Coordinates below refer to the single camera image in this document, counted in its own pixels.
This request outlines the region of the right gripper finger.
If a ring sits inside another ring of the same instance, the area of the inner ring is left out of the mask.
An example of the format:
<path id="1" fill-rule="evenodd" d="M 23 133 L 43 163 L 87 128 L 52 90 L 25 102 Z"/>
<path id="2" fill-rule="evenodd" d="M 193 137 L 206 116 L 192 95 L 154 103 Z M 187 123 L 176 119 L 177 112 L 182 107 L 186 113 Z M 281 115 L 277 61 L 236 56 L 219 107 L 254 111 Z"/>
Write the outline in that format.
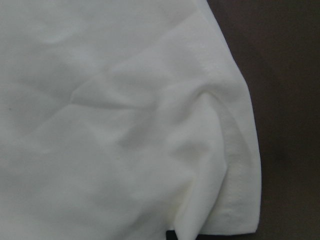
<path id="1" fill-rule="evenodd" d="M 166 231 L 166 240 L 178 240 L 176 232 L 175 231 Z"/>

